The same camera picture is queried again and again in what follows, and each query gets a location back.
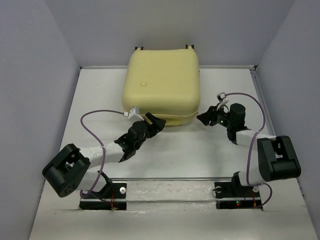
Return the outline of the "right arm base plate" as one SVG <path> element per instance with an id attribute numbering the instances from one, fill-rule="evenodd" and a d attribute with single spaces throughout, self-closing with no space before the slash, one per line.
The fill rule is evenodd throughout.
<path id="1" fill-rule="evenodd" d="M 215 198 L 217 210 L 253 209 L 260 207 L 261 195 L 257 187 L 237 186 L 234 187 L 230 181 L 218 181 L 214 183 L 211 191 Z"/>

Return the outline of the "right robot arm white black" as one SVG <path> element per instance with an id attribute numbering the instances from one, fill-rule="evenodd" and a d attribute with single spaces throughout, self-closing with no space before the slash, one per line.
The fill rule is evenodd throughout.
<path id="1" fill-rule="evenodd" d="M 265 135 L 249 129 L 245 126 L 246 108 L 242 104 L 233 103 L 227 112 L 223 106 L 210 106 L 196 118 L 205 126 L 225 127 L 231 143 L 248 148 L 246 170 L 235 172 L 231 178 L 229 189 L 235 196 L 242 196 L 249 187 L 301 175 L 290 137 Z"/>

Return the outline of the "yellow hard-shell suitcase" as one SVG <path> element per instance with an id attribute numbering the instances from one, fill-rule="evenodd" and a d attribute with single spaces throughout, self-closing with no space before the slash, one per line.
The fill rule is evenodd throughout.
<path id="1" fill-rule="evenodd" d="M 135 47 L 124 79 L 122 108 L 150 112 L 170 127 L 190 124 L 201 103 L 199 58 L 194 45 L 179 49 Z"/>

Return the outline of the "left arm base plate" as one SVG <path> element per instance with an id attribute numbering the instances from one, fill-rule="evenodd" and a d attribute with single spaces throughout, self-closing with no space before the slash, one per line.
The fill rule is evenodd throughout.
<path id="1" fill-rule="evenodd" d="M 79 208 L 92 211 L 125 211 L 127 209 L 127 182 L 113 181 L 100 191 L 93 191 L 90 196 L 81 198 Z"/>

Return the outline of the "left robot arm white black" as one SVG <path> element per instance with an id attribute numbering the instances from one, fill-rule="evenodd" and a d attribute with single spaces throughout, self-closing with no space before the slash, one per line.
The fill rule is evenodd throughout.
<path id="1" fill-rule="evenodd" d="M 69 196 L 80 190 L 81 197 L 89 195 L 104 198 L 110 194 L 112 181 L 103 172 L 107 163 L 122 163 L 133 157 L 147 139 L 160 133 L 166 120 L 160 119 L 150 112 L 142 117 L 134 107 L 122 116 L 136 121 L 128 131 L 111 143 L 104 144 L 98 140 L 97 147 L 76 147 L 67 144 L 44 167 L 42 175 L 60 198 Z"/>

